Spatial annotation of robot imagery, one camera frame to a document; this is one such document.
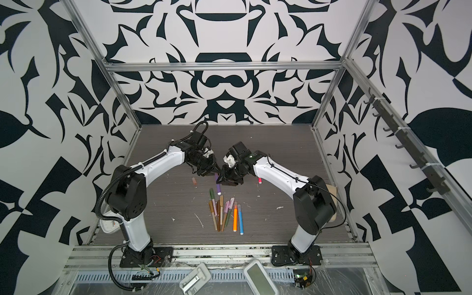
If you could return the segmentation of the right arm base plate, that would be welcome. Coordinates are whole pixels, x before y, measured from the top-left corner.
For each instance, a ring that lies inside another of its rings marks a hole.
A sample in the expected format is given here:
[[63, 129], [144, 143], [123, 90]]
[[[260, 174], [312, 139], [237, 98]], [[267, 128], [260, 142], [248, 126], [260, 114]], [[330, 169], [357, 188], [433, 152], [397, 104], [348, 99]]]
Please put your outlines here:
[[292, 246], [272, 246], [271, 263], [275, 267], [295, 266], [298, 264], [320, 266], [323, 260], [319, 246], [312, 245], [300, 253]]

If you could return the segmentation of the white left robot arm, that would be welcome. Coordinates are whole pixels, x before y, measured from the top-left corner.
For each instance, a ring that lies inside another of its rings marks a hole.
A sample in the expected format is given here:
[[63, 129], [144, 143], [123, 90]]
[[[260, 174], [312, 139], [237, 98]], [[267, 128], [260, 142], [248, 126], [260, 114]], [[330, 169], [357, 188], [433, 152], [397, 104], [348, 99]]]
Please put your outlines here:
[[121, 229], [126, 248], [142, 253], [152, 245], [144, 219], [147, 188], [157, 178], [184, 163], [202, 177], [218, 172], [210, 140], [204, 133], [193, 131], [181, 140], [171, 141], [166, 149], [144, 162], [115, 169], [95, 211], [103, 222]]

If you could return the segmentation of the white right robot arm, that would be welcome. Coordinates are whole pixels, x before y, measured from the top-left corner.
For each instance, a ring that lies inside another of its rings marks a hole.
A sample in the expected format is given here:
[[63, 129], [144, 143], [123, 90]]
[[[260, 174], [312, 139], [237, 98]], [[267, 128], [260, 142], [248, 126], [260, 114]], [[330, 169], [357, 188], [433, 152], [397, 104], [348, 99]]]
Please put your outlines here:
[[338, 208], [324, 180], [297, 174], [276, 163], [261, 151], [250, 151], [243, 143], [233, 145], [223, 157], [217, 183], [227, 186], [243, 184], [244, 177], [263, 179], [289, 196], [294, 204], [297, 229], [288, 246], [296, 254], [305, 254]]

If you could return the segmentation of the purple highlighter pen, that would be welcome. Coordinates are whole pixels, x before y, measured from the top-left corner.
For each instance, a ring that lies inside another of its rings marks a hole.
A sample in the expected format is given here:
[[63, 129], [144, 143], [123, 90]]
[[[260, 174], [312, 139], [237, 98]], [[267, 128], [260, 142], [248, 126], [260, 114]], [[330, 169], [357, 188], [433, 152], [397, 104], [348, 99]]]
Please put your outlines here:
[[217, 195], [220, 196], [220, 195], [222, 195], [222, 192], [221, 192], [221, 185], [220, 185], [220, 183], [218, 183], [218, 177], [219, 177], [219, 174], [215, 174], [215, 183], [216, 183]]

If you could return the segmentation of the blue highlighter pen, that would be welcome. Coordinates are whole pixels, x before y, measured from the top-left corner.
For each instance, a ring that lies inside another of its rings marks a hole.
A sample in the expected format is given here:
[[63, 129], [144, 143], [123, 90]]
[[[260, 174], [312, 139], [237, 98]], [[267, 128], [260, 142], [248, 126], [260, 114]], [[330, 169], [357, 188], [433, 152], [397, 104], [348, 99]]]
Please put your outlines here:
[[242, 207], [241, 204], [237, 205], [238, 210], [238, 225], [239, 225], [239, 232], [240, 235], [244, 235], [244, 227], [243, 227], [243, 214], [242, 214]]

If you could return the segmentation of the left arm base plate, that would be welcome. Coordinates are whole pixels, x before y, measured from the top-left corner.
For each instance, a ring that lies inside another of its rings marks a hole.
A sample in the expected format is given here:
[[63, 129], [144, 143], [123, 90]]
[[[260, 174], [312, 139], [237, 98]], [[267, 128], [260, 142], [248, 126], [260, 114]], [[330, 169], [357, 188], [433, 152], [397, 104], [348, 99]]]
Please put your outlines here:
[[142, 252], [125, 248], [119, 266], [134, 268], [141, 266], [163, 267], [173, 259], [173, 247], [146, 247]]

